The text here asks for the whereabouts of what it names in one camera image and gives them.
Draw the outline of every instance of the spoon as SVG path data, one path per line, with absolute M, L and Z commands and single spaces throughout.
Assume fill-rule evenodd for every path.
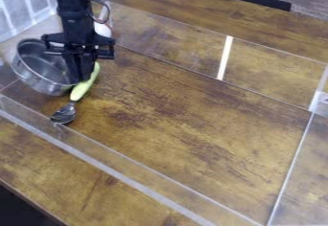
M 54 123 L 56 124 L 67 124 L 75 120 L 75 103 L 83 98 L 84 94 L 87 93 L 88 89 L 91 88 L 91 85 L 98 77 L 100 71 L 100 65 L 96 62 L 95 63 L 95 69 L 91 74 L 91 77 L 87 81 L 79 83 L 71 93 L 70 96 L 70 103 L 63 106 L 50 117 Z

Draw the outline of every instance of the stainless steel bowl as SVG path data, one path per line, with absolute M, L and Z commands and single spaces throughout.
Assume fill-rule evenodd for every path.
M 63 95 L 78 84 L 64 59 L 44 53 L 44 42 L 39 39 L 19 42 L 12 68 L 25 84 L 51 96 Z

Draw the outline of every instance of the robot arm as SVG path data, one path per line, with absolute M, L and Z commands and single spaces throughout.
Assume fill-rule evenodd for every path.
M 46 52 L 66 59 L 74 82 L 78 83 L 90 79 L 98 58 L 114 59 L 115 40 L 95 32 L 92 0 L 56 1 L 63 33 L 43 35 Z M 107 50 L 99 50 L 99 46 L 107 46 Z

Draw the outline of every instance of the wooden table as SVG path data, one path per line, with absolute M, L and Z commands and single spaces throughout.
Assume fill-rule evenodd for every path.
M 159 6 L 157 0 L 135 1 L 146 9 Z M 213 2 L 198 1 L 198 6 Z M 198 18 L 186 12 L 177 17 L 204 23 L 206 12 Z M 100 61 L 99 79 L 76 106 L 70 128 L 265 224 L 311 113 L 129 49 L 116 50 L 115 62 Z M 1 94 L 46 115 L 67 102 L 35 93 L 19 81 Z M 194 225 L 19 126 L 1 120 L 1 129 L 0 179 L 62 221 Z M 221 218 L 226 225 L 233 220 Z

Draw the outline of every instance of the metal bowl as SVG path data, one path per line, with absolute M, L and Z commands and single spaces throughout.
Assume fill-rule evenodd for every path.
M 24 39 L 16 46 L 12 68 L 20 80 L 36 91 L 51 96 L 63 95 L 76 84 L 70 77 L 66 60 L 44 53 L 44 42 Z

